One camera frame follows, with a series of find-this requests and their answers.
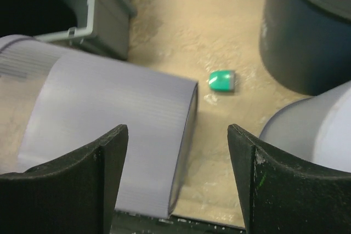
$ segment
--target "green object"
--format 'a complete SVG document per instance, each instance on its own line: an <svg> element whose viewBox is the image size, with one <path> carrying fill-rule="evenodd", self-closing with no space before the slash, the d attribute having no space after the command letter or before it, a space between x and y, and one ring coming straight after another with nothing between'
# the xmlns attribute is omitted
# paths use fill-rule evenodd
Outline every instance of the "green object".
<svg viewBox="0 0 351 234"><path fill-rule="evenodd" d="M233 92L235 86L234 71L214 71L210 74L208 85L218 92Z"/></svg>

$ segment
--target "gray curved plastic sheet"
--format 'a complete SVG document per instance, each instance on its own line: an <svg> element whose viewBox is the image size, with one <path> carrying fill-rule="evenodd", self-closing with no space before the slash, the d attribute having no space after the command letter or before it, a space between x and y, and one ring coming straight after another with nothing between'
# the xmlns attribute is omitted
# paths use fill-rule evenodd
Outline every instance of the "gray curved plastic sheet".
<svg viewBox="0 0 351 234"><path fill-rule="evenodd" d="M193 113L189 108L197 103L197 82L83 52L62 54L36 99L18 170L126 124L129 143L116 209L167 218L174 207L171 195L177 196L181 187L175 180L182 177L174 175L188 155L179 153L182 147L189 150L183 137L193 133L194 124L187 120L196 116L197 105Z"/></svg>

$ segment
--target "wooden surface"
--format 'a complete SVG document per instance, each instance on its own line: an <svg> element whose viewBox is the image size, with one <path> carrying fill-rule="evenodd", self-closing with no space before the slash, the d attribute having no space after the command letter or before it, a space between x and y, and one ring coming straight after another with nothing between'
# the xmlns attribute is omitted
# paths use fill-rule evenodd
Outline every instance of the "wooden surface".
<svg viewBox="0 0 351 234"><path fill-rule="evenodd" d="M264 69L258 36L264 0L133 0L130 62L198 79L199 118L188 176L174 211L180 216L243 226L227 145L237 123L258 135L280 108L302 96ZM235 94L208 88L214 70L235 70Z"/></svg>

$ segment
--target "black bucket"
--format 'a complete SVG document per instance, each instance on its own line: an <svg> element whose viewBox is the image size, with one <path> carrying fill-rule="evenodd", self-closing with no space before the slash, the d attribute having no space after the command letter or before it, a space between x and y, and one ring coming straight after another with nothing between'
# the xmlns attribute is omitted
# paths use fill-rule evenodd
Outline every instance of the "black bucket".
<svg viewBox="0 0 351 234"><path fill-rule="evenodd" d="M351 80L351 0L266 0L263 64L282 85L318 95Z"/></svg>

